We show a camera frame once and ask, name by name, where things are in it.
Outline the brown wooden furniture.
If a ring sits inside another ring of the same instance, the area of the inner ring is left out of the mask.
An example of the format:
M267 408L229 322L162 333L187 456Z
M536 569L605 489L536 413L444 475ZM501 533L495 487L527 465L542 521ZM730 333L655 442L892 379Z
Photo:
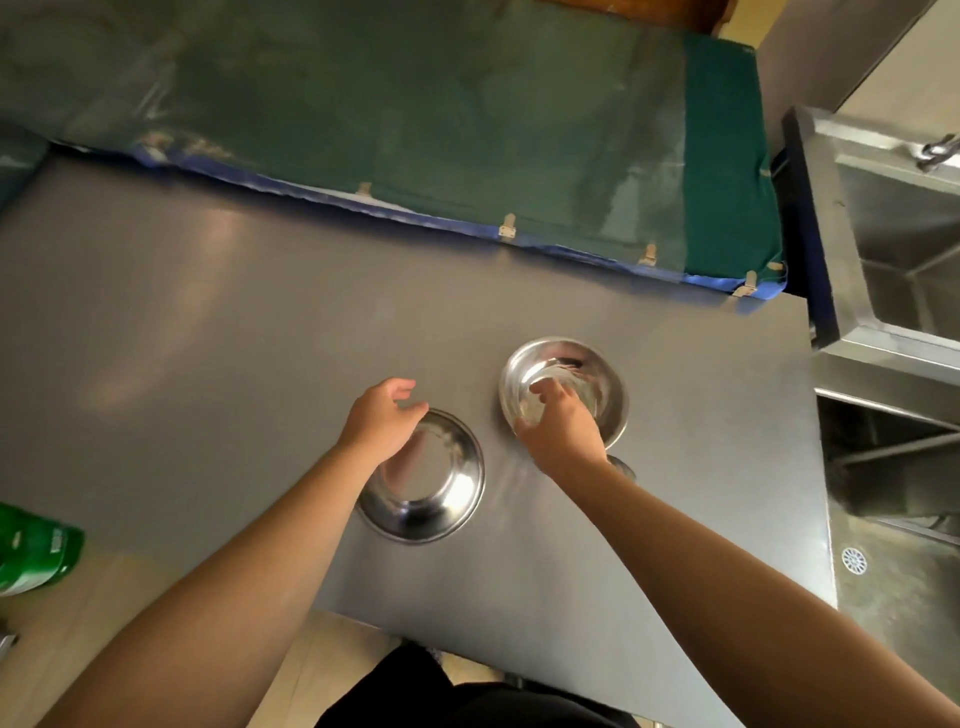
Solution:
M738 0L545 0L595 14L663 28L716 36L733 17Z

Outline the deep steel bowl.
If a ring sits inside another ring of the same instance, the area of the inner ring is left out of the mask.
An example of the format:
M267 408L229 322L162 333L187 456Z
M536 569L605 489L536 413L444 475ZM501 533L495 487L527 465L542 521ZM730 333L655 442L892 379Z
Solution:
M530 387L555 380L572 389L594 418L609 449L626 430L629 396L618 372L594 347L561 336L534 339L507 360L498 383L498 400L508 425L519 418L537 424L545 404Z

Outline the person's right forearm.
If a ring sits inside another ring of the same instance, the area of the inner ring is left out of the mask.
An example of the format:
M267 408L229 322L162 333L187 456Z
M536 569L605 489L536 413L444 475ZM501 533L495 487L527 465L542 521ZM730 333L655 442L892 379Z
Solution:
M855 622L627 479L540 458L746 728L960 728L960 707Z

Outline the green plastic-covered mattress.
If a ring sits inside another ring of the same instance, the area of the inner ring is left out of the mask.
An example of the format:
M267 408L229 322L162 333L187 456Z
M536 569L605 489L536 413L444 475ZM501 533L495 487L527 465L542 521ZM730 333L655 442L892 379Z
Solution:
M55 144L786 287L754 49L546 0L0 0L0 205Z

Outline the person's right hand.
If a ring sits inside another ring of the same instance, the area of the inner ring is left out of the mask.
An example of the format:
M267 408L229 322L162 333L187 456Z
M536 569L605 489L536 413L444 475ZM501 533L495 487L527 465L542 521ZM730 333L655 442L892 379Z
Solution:
M609 465L594 416L570 385L544 378L531 384L529 391L543 408L538 442L526 450L546 476L561 484L582 467Z

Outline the steel sink underframe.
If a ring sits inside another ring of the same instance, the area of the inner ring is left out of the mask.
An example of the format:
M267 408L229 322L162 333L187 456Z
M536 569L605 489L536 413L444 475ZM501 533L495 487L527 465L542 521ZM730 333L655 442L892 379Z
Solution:
M960 550L960 429L818 395L831 507Z

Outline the person's black clothing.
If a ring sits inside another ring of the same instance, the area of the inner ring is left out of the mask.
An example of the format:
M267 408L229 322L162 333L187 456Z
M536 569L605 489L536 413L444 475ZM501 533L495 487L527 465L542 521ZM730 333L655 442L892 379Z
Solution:
M527 681L455 684L411 641L391 650L314 728L641 728L629 713Z

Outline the stainless steel sink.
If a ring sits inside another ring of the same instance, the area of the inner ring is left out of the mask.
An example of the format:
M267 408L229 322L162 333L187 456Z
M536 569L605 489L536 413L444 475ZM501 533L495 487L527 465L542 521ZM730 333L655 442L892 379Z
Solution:
M816 349L960 386L960 154L796 107L782 121Z

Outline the green plastic packet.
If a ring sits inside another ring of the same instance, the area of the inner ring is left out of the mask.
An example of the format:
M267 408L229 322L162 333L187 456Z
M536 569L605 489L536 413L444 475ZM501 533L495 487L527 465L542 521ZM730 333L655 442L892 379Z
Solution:
M49 587L78 565L86 533L0 502L0 598Z

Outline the metal tap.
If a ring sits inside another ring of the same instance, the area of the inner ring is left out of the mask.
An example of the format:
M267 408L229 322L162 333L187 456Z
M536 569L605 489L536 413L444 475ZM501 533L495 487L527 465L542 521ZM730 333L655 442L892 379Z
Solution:
M960 135L947 134L939 141L924 144L918 153L916 167L929 173L960 155Z

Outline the shallow steel bowl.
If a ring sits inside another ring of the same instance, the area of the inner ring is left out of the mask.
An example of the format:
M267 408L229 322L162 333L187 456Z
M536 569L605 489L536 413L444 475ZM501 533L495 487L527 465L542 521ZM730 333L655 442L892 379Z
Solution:
M380 535L406 544L441 540L480 504L486 480L480 444L452 414L431 408L401 449L379 465L357 509Z

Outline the person's left hand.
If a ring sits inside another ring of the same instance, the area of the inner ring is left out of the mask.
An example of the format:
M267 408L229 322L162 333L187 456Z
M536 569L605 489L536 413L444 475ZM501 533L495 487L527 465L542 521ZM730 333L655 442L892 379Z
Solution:
M396 407L411 406L402 403L411 398L416 384L414 379L389 377L368 387L349 410L337 450L355 455L371 467L396 455L420 422L397 422L392 415Z

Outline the person's left forearm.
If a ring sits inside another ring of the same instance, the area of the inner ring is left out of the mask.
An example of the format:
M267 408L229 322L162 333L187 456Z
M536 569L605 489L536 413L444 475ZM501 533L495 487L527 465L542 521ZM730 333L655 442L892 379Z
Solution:
M375 469L339 443L90 662L35 728L244 728L275 679Z

